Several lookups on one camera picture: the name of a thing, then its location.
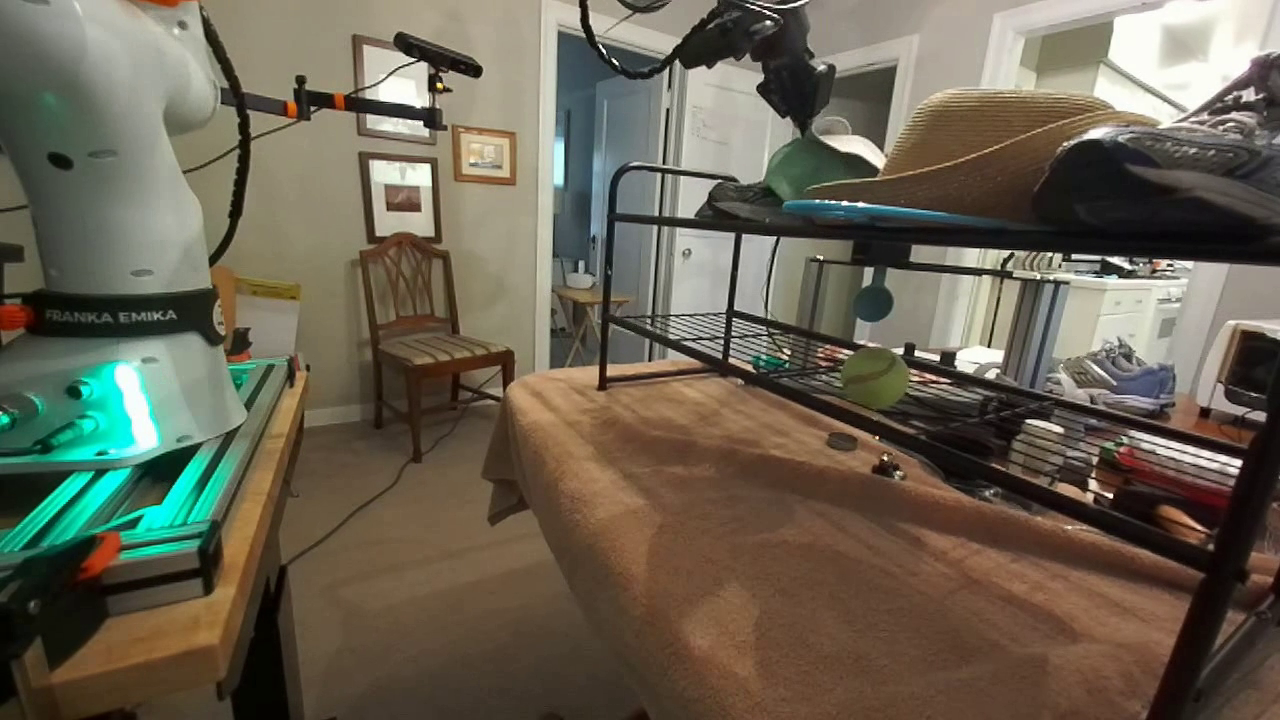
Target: white door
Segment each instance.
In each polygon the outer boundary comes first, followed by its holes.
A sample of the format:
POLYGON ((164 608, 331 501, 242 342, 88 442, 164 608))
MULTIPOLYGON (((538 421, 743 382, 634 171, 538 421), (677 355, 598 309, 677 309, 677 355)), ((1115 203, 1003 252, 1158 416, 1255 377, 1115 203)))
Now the white door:
MULTIPOLYGON (((756 97, 761 72, 743 65, 717 65, 685 72, 677 163, 701 171, 727 171, 743 182, 763 178, 768 154, 792 140, 792 125, 779 118, 756 97)), ((677 188, 680 214, 690 214, 707 199, 702 178, 677 188)), ((666 310, 724 310, 727 300, 727 232, 677 232, 666 255, 666 310)), ((736 309, 763 310, 771 277, 771 236, 743 240, 736 309)))
MULTIPOLYGON (((608 242, 608 182, 621 163, 662 154, 662 81, 603 81, 596 82, 596 154, 590 154, 590 232, 608 242)), ((621 210, 660 210, 655 176, 631 171, 621 182, 621 210)), ((629 316, 651 316, 655 297, 655 227, 615 223, 610 236, 610 293, 629 300, 629 316)), ((610 361, 638 361, 645 342, 631 331, 615 331, 610 361)))

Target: floor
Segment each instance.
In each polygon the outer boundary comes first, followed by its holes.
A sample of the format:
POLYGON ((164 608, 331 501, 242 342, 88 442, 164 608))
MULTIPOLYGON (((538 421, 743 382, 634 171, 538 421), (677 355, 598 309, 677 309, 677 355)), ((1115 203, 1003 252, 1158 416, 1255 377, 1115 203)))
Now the floor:
MULTIPOLYGON (((306 720, 629 720, 638 700, 590 639, 530 517, 484 522, 491 405, 434 410, 422 462, 291 558, 306 720)), ((306 427, 284 558, 379 490, 403 424, 306 427)))

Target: baseboard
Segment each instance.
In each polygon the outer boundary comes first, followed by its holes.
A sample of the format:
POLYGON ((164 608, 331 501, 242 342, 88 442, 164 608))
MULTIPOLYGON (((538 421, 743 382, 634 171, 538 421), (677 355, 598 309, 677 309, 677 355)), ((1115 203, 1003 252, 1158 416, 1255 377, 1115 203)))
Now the baseboard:
POLYGON ((326 409, 306 409, 304 424, 331 427, 331 424, 359 424, 363 416, 366 416, 363 405, 326 405, 326 409))

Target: green light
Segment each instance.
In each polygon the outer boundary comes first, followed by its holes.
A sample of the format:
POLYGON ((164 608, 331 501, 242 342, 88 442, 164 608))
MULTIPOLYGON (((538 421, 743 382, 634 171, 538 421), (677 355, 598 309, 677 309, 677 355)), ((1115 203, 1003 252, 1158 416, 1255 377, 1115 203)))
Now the green light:
POLYGON ((132 449, 154 449, 161 433, 154 433, 154 416, 153 416, 145 378, 137 377, 132 364, 115 364, 113 377, 115 377, 115 387, 118 387, 118 400, 122 400, 122 416, 128 416, 128 427, 132 427, 132 449))

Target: wall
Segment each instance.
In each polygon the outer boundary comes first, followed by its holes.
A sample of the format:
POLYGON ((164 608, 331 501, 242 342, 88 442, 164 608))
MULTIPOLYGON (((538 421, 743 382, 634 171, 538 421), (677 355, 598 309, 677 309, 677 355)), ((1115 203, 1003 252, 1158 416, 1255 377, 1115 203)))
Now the wall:
MULTIPOLYGON (((355 153, 434 154, 442 178, 442 240, 454 252, 465 326, 495 342, 510 342, 519 371, 530 367, 530 293, 534 293, 534 176, 538 114, 534 114, 534 60, 538 30, 526 0, 206 0, 252 92, 289 97, 291 75, 310 89, 352 89, 352 30, 392 34, 400 28, 470 51, 484 81, 453 81, 442 114, 453 125, 510 127, 519 135, 517 188, 453 182, 453 144, 434 135, 422 144, 363 140, 352 114, 316 114, 284 135, 254 144, 252 194, 242 232, 226 255, 233 268, 262 278, 304 285, 298 353, 316 367, 310 409, 326 421, 355 416, 366 394, 366 361, 359 339, 359 305, 352 255, 363 242, 355 153)), ((202 160, 233 144, 226 111, 201 135, 180 140, 185 160, 202 160)), ((222 227, 226 163, 193 176, 206 203, 206 236, 222 227)), ((0 176, 0 203, 14 199, 13 176, 0 176)), ((0 214, 3 240, 32 240, 22 214, 0 214)), ((13 272, 13 289, 36 289, 36 263, 13 272)))

